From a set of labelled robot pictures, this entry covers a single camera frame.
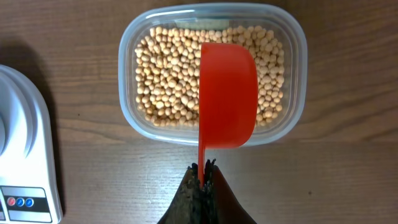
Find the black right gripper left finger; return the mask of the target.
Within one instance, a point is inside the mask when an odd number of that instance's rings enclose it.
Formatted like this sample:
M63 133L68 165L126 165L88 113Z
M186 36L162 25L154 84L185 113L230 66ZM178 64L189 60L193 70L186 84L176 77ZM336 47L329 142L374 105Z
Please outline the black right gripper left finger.
M192 163L187 167L170 206L158 224L200 224L201 203L198 165Z

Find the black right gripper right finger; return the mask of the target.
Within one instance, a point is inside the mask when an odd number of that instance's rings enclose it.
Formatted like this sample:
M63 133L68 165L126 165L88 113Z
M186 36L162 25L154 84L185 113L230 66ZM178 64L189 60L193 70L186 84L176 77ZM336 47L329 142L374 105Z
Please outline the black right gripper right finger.
M202 222L207 224L256 224L238 202L227 183L216 159L205 164L203 186Z

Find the red plastic measuring scoop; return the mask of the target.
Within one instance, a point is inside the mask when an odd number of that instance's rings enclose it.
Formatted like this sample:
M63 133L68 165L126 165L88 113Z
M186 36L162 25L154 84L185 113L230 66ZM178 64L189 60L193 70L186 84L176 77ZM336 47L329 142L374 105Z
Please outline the red plastic measuring scoop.
M254 131L257 72L250 52L240 45L201 47L198 179L204 186L205 150L245 144Z

